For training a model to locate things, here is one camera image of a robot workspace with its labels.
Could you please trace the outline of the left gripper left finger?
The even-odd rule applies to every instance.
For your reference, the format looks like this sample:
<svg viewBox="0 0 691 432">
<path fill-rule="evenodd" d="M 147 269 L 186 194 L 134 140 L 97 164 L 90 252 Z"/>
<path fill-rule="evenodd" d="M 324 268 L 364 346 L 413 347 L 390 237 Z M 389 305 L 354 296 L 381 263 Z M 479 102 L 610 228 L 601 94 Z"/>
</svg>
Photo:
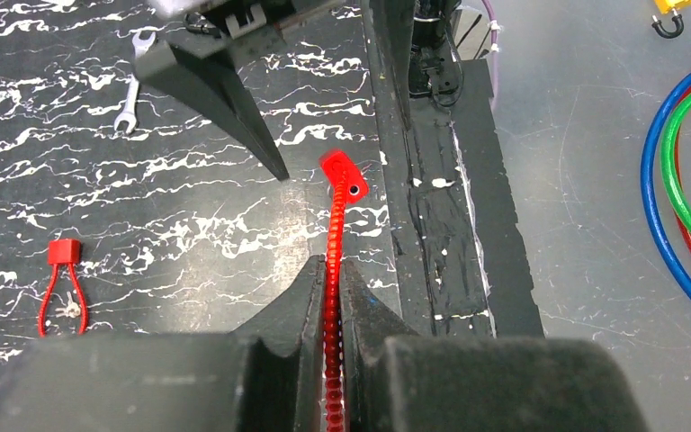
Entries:
<svg viewBox="0 0 691 432">
<path fill-rule="evenodd" d="M 224 333 L 32 343 L 0 382 L 0 431 L 317 431 L 325 263 Z"/>
</svg>

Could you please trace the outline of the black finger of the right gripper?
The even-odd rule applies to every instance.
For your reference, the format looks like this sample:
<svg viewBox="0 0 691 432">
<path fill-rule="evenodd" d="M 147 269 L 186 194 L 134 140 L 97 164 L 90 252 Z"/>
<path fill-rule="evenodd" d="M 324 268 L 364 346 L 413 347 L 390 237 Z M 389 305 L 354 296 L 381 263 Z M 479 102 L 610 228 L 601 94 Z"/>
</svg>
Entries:
<svg viewBox="0 0 691 432">
<path fill-rule="evenodd" d="M 150 1 L 166 21 L 199 15 L 134 61 L 136 78 L 199 113 L 244 146 L 278 181 L 289 172 L 238 71 L 284 50 L 300 29 L 345 1 Z"/>
</svg>

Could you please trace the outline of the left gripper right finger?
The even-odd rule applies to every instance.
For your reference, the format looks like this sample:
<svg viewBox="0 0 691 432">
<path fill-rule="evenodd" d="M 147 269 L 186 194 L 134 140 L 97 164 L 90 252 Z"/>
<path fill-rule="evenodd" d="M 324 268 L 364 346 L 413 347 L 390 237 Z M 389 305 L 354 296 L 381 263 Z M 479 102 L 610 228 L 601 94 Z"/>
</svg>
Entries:
<svg viewBox="0 0 691 432">
<path fill-rule="evenodd" d="M 341 266 L 353 431 L 644 431 L 618 364 L 578 339 L 421 336 Z"/>
</svg>

